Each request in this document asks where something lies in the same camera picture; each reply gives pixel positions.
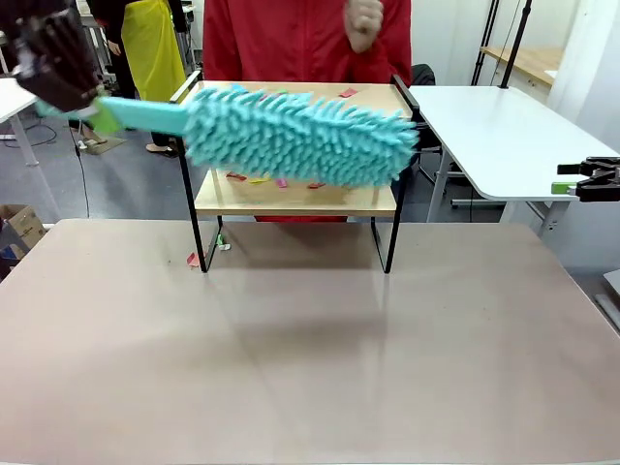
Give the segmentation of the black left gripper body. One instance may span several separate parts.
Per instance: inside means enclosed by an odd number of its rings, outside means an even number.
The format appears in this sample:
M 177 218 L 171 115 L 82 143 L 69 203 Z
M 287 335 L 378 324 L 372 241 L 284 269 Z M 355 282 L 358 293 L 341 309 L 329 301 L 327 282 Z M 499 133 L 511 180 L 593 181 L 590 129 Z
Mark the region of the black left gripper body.
M 13 9 L 12 54 L 12 77 L 56 109 L 86 109 L 99 94 L 77 9 Z

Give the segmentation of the teal microfibre duster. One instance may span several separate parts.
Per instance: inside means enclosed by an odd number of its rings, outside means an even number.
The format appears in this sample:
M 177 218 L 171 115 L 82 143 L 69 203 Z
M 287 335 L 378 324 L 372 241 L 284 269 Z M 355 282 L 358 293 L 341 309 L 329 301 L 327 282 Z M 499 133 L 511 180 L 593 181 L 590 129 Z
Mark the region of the teal microfibre duster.
M 311 93 L 231 84 L 205 87 L 184 105 L 101 98 L 122 128 L 181 137 L 193 164 L 246 176 L 380 187 L 405 169 L 419 139 L 401 111 L 385 114 Z M 41 115 L 93 125 L 93 103 L 70 112 L 43 101 L 35 106 Z

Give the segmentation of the person's left hand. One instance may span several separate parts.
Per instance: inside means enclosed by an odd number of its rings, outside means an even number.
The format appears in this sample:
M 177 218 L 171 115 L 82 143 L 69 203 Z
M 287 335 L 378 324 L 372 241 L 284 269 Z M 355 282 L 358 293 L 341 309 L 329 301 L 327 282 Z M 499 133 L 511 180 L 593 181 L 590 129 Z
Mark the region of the person's left hand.
M 364 53 L 372 47 L 382 29 L 383 12 L 380 0 L 346 1 L 344 26 L 353 52 Z

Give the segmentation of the small white table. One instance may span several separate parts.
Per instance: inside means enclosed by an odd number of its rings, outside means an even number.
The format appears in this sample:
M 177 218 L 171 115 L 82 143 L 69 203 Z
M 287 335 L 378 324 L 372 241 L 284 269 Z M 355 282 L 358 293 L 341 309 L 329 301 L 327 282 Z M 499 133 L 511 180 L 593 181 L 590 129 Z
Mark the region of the small white table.
M 0 123 L 9 121 L 27 167 L 37 167 L 32 146 L 26 137 L 18 114 L 37 102 L 37 97 L 22 89 L 12 77 L 0 78 Z

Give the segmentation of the person in yellow apron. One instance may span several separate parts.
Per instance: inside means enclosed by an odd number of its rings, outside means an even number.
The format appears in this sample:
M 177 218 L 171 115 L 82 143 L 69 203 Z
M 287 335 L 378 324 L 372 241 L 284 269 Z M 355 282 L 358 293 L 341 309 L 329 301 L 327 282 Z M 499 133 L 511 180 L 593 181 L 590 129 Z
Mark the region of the person in yellow apron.
M 86 0 L 108 48 L 123 55 L 143 101 L 168 102 L 186 75 L 176 35 L 187 31 L 181 0 Z

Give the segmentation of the large white table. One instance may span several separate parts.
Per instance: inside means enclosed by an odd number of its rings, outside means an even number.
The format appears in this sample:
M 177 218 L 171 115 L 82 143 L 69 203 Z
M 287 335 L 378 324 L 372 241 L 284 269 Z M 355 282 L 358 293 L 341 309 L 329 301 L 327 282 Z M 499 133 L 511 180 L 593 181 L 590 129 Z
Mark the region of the large white table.
M 610 147 L 516 88 L 413 86 L 420 115 L 442 145 L 427 222 L 434 223 L 450 163 L 456 163 L 485 199 L 504 204 L 501 220 L 517 206 L 541 214 L 541 237 L 557 228 L 571 202 L 554 194 L 557 168 L 589 156 L 615 157 Z

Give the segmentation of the wooden desk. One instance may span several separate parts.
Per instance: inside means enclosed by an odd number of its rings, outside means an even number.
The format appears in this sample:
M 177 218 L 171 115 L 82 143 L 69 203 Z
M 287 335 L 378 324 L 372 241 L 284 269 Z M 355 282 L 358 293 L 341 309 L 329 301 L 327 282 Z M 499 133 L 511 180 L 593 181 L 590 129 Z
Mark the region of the wooden desk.
M 509 48 L 484 46 L 480 51 L 484 57 L 495 61 L 492 66 L 491 84 L 499 85 L 504 77 L 511 50 Z M 517 88 L 545 104 L 563 55 L 564 50 L 561 48 L 521 48 L 512 66 L 508 86 Z

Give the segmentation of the cardboard box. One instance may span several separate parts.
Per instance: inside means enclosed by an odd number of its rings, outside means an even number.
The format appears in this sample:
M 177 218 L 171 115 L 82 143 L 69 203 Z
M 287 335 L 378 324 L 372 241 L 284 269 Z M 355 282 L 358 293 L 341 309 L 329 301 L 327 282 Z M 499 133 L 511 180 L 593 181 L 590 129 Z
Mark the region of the cardboard box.
M 4 279 L 46 233 L 32 206 L 0 204 L 0 279 Z

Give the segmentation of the black light stand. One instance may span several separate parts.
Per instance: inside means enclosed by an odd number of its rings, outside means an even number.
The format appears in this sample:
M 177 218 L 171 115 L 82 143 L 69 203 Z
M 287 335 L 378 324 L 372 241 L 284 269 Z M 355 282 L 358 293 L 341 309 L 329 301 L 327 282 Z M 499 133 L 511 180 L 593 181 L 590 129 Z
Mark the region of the black light stand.
M 512 44 L 512 48 L 511 48 L 511 54 L 509 56 L 509 60 L 506 64 L 506 69 L 505 72 L 503 74 L 503 78 L 502 81 L 499 85 L 499 87 L 501 89 L 508 89 L 509 88 L 509 81 L 512 75 L 512 69 L 514 67 L 514 63 L 516 61 L 516 57 L 522 42 L 522 38 L 524 35 L 524 31 L 527 25 L 527 21 L 529 18 L 529 14 L 531 12 L 531 8 L 532 8 L 532 3 L 533 0 L 524 0 L 524 7 L 522 10 L 522 14 L 521 14 L 521 19 L 519 21 L 519 25 L 518 25 L 518 29 L 516 31 L 515 37 L 514 37 L 514 41 Z
M 482 50 L 489 45 L 500 3 L 501 0 L 490 0 L 483 33 L 480 40 L 478 56 L 475 61 L 474 71 L 470 82 L 472 86 L 476 86 L 479 83 L 484 61 L 484 53 Z

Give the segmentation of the person in red jacket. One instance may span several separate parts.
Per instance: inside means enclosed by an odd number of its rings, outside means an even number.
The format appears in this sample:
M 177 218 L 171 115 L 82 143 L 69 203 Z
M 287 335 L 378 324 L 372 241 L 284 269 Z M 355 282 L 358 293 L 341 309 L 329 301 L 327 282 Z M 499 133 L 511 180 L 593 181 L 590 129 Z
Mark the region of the person in red jacket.
M 411 0 L 380 0 L 382 29 L 351 49 L 347 0 L 205 0 L 203 72 L 213 81 L 387 84 L 412 78 Z

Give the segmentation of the black office chair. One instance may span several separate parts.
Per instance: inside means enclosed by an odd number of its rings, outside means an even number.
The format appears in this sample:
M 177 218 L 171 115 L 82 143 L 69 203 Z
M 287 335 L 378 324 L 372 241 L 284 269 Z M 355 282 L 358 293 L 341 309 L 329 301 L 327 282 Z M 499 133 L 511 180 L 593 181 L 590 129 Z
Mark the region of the black office chair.
M 413 86 L 435 86 L 435 74 L 427 64 L 417 64 L 412 66 Z M 432 132 L 428 124 L 424 121 L 418 123 L 418 172 L 432 185 L 435 186 L 436 175 L 430 174 L 422 165 L 422 155 L 425 153 L 442 155 L 442 145 L 439 139 Z

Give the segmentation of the wooden shelf with black frame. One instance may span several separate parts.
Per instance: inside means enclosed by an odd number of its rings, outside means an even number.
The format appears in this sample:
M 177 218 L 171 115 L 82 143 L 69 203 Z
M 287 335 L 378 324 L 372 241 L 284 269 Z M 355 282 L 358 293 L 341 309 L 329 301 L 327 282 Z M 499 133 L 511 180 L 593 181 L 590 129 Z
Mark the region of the wooden shelf with black frame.
M 347 105 L 364 105 L 372 109 L 400 110 L 404 116 L 420 121 L 419 105 L 402 78 L 394 75 L 389 84 L 343 84 L 314 82 L 258 82 L 246 81 L 242 86 L 250 91 L 264 89 L 270 93 L 312 92 L 315 98 L 342 101 Z M 338 94 L 348 88 L 357 93 L 350 98 Z M 185 158 L 186 147 L 177 139 L 179 163 L 193 228 L 200 270 L 207 272 L 217 250 L 216 236 L 223 228 L 225 216 L 327 216 L 367 217 L 374 243 L 384 273 L 390 273 L 396 248 L 398 229 L 407 185 L 411 178 L 411 166 L 418 160 L 412 154 L 405 169 L 399 173 L 398 194 L 389 186 L 377 188 L 352 188 L 324 186 L 307 189 L 307 184 L 290 181 L 285 189 L 273 181 L 250 184 L 226 178 L 221 170 L 211 169 L 196 196 L 193 195 L 189 168 Z

